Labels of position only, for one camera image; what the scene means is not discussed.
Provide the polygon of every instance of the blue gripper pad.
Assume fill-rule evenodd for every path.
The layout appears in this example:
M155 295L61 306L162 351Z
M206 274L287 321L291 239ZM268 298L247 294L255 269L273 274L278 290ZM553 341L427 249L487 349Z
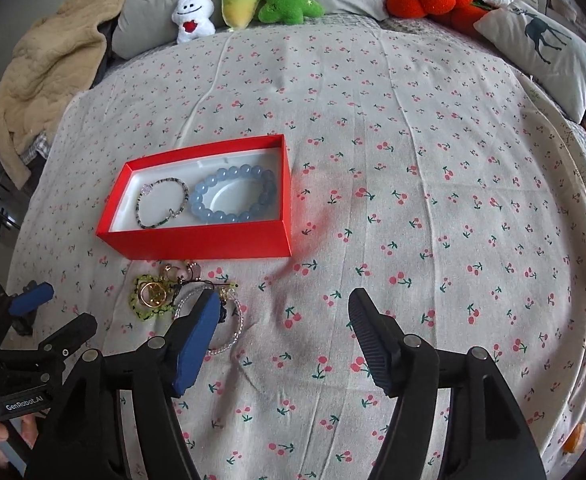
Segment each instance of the blue gripper pad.
M199 369L219 321L220 308L221 302L216 290L209 297L197 324L177 357L177 375L173 381L173 388L180 396L183 396L198 378Z
M53 299L54 291L50 283L40 283L33 290L24 292L12 300L9 307L9 314L12 316L24 316L38 306Z

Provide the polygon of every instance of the red heart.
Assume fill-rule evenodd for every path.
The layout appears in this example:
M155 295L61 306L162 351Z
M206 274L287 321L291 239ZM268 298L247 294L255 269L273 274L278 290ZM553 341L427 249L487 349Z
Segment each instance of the red heart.
M193 32L196 28L198 28L198 24L192 20L190 22L183 23L182 27L184 27L186 32Z

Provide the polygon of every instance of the bed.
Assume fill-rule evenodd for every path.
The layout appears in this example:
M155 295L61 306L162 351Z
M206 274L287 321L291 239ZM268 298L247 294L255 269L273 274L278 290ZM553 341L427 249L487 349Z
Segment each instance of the bed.
M382 25L334 15L222 32L143 54L77 95L8 290L54 285L35 342L82 312L105 353L161 334L169 318L142 322L128 306L133 280L159 262L128 261L94 235L123 163L284 133L293 256L200 262L239 284L246 316L236 347L175 400L200 473L367 477L393 402L349 327L346 299L364 286L437 348L489 349L548 477L562 478L579 453L561 447L586 421L586 132L489 47L426 20ZM425 479L446 431L448 396L438 402Z

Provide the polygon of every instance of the deer silhouette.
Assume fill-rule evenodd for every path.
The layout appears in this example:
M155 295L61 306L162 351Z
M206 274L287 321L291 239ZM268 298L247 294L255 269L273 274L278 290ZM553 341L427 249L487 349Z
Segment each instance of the deer silhouette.
M511 12L513 12L514 14L523 14L531 18L531 21L527 24L526 27L524 27L524 35L528 38L531 38L535 47L535 51L538 53L538 56L540 56L540 59L544 61L546 64L550 65L551 62L548 59L545 59L544 56L542 56L542 54L540 53L540 43L544 44L544 46L554 48L555 50L562 50L562 47L547 43L547 40L544 39L543 34L549 31L553 35L553 37L556 38L564 46L566 46L566 43L560 40L558 34L560 36L564 36L568 40L570 40L571 37L565 34L564 32L560 32L556 28L551 27L547 22L545 22L545 20L543 20L537 14L533 14L528 10L518 9L516 7L515 9L512 9Z

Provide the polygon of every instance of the beaded bracelet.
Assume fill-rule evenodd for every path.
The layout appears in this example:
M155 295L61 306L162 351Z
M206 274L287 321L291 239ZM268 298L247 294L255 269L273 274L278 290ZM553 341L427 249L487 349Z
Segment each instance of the beaded bracelet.
M201 294L204 289L215 288L215 286L216 286L216 285L213 285L213 283L211 283L211 282L194 282L194 283L202 283L204 285L203 289L200 289L198 287L198 288L192 289L192 290L188 291L188 293L186 293L186 295L180 300L180 303L178 303L177 307L175 308L175 312L173 313L173 320L180 317L180 314L182 313L182 308L184 307L184 304L189 300L189 298L191 296L193 296L197 292L199 292ZM208 356L218 355L218 354L221 354L221 353L226 352L227 350L233 348L235 343L237 343L238 339L242 335L242 331L244 330L244 316L242 314L242 309L240 307L240 303L237 300L237 297L235 296L234 290L232 290L231 288L228 288L224 293L222 293L222 291L220 291L220 299L223 301L223 304L222 304L222 311L223 312L226 312L226 310L224 309L224 305L226 303L228 303L229 301L232 301L235 304L235 308L233 309L233 314L237 315L237 330L235 332L233 332L233 336L231 337L231 340L228 341L225 345L222 345L219 348L209 348L207 350Z
M151 191L153 190L153 186L155 186L156 184L161 184L163 182L176 182L177 184L180 184L180 186L182 186L182 190L184 193L184 199L182 200L182 204L180 205L180 208L177 211L174 211L173 209L169 209L169 215L161 222L157 222L157 224L153 224L153 225L144 225L144 224L142 224L142 221L139 219L140 200L142 200L143 196L146 196L151 193ZM137 225L139 225L142 229L155 229L156 227L159 227L160 225L164 225L171 218L176 218L177 215L180 215L184 211L184 208L186 207L186 202L188 202L188 201L189 201L189 188L179 178L174 178L171 176L169 178L161 178L160 180L156 180L153 184L144 184L142 186L142 189L140 190L139 195L137 196L137 202L135 202L135 219L137 219Z
M235 214L225 213L224 211L211 211L204 206L202 199L210 188L217 186L218 182L224 180L234 180L236 178L253 178L262 181L262 192L257 202L251 204L247 210ZM244 164L237 168L219 168L215 174L211 174L195 186L195 194L191 197L191 212L202 222L215 224L235 224L238 222L250 222L253 219L260 218L266 213L273 199L277 195L278 188L275 185L275 175L271 170L264 170L261 166L249 166Z

